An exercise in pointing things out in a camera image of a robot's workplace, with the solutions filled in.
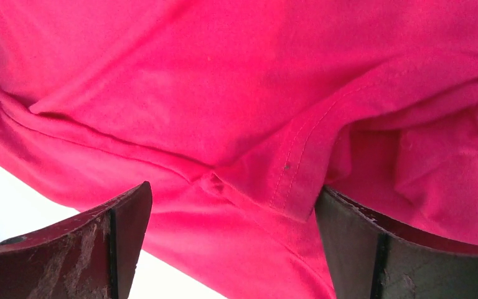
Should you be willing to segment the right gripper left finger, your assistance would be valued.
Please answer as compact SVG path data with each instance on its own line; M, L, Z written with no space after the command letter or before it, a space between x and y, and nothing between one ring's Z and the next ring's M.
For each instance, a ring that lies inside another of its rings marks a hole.
M0 242L0 298L127 298L149 222L148 182Z

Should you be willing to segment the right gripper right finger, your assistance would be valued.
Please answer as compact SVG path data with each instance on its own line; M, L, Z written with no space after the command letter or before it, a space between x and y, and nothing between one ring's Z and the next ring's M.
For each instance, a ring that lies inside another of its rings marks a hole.
M416 229L328 187L314 211L337 298L478 298L478 245Z

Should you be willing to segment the crimson red t-shirt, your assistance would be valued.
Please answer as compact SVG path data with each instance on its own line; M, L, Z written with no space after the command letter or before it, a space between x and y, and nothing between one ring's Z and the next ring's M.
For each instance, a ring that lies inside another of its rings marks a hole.
M323 186L478 245L478 1L0 1L0 166L229 298L332 298Z

